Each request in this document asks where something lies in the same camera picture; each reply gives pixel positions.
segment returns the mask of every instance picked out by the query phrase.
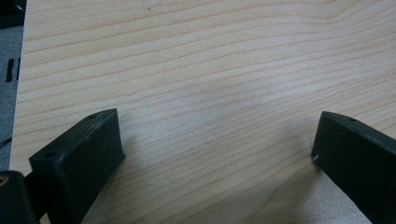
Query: wood grain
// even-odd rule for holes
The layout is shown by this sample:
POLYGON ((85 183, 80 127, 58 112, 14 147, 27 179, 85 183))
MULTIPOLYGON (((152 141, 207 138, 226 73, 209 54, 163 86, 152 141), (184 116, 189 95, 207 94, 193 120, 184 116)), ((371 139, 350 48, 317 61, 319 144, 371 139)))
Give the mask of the wood grain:
POLYGON ((396 137, 388 1, 30 1, 11 169, 116 107, 84 223, 369 223, 309 158, 320 112, 396 137))

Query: black object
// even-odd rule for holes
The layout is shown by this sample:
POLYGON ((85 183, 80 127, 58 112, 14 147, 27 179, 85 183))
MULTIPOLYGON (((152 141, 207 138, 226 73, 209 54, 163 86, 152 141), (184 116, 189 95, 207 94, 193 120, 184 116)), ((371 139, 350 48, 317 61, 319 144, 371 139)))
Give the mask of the black object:
POLYGON ((0 173, 0 222, 36 224, 47 212, 51 223, 80 223, 124 158, 117 109, 88 116, 33 155, 24 180, 0 173))
POLYGON ((373 223, 396 223, 396 140, 323 112, 311 156, 373 223))
POLYGON ((25 11, 26 0, 1 0, 0 29, 23 25, 25 11))

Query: screw hole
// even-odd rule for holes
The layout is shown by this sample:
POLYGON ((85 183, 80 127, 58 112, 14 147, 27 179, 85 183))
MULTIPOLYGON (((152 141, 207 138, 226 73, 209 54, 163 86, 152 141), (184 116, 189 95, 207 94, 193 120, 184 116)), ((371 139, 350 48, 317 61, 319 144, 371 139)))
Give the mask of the screw hole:
POLYGON ((4 186, 9 180, 9 177, 6 175, 0 175, 0 187, 4 186))
POLYGON ((45 155, 44 155, 44 158, 46 158, 46 159, 49 159, 49 158, 51 158, 51 157, 54 157, 54 156, 56 156, 56 152, 47 152, 45 155))

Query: light wood surface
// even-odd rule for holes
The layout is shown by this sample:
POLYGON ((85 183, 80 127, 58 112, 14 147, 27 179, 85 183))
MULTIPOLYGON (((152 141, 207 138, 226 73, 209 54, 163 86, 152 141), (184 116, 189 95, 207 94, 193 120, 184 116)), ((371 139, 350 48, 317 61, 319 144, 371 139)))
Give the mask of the light wood surface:
POLYGON ((309 154, 320 112, 396 137, 396 2, 29 1, 10 168, 119 110, 84 223, 370 223, 309 154))

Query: floor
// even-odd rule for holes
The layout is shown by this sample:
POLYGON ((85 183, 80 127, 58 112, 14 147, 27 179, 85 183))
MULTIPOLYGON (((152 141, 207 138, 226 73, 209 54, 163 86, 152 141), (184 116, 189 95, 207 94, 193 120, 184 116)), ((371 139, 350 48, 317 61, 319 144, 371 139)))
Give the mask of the floor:
POLYGON ((8 169, 23 26, 0 29, 0 171, 8 169))

